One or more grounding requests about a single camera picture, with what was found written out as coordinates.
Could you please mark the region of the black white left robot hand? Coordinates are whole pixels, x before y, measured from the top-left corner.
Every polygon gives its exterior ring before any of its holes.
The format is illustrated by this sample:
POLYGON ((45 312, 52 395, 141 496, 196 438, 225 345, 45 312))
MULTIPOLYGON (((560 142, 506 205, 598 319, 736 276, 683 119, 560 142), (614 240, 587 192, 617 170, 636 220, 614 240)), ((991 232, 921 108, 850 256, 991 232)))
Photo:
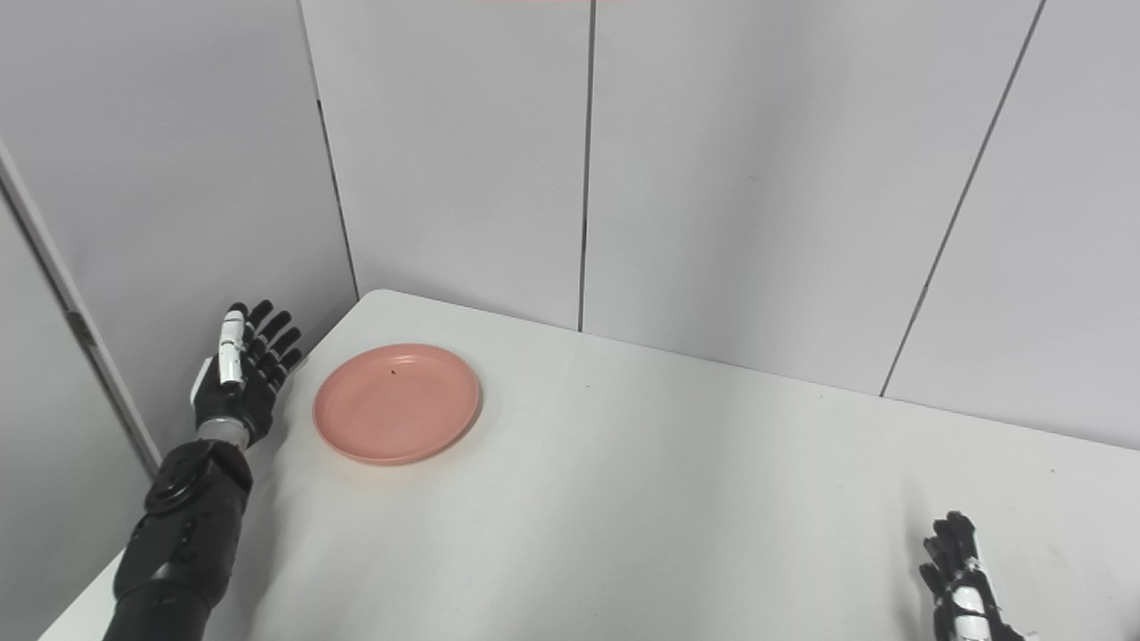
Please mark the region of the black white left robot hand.
POLYGON ((270 433, 280 389, 303 360, 300 336, 288 310, 268 299, 229 307, 215 351, 192 386, 199 441, 231 443, 247 451, 270 433))

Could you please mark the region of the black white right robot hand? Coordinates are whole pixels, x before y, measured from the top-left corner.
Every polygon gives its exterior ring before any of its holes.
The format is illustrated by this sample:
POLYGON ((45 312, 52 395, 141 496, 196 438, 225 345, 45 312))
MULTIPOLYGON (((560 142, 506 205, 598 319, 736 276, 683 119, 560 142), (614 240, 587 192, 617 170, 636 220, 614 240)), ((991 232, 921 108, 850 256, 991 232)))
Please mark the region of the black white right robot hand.
POLYGON ((1039 640, 1039 633, 1023 634, 1003 617, 972 519, 948 511, 933 521, 923 547, 929 560, 917 570, 933 597, 937 640, 1039 640))

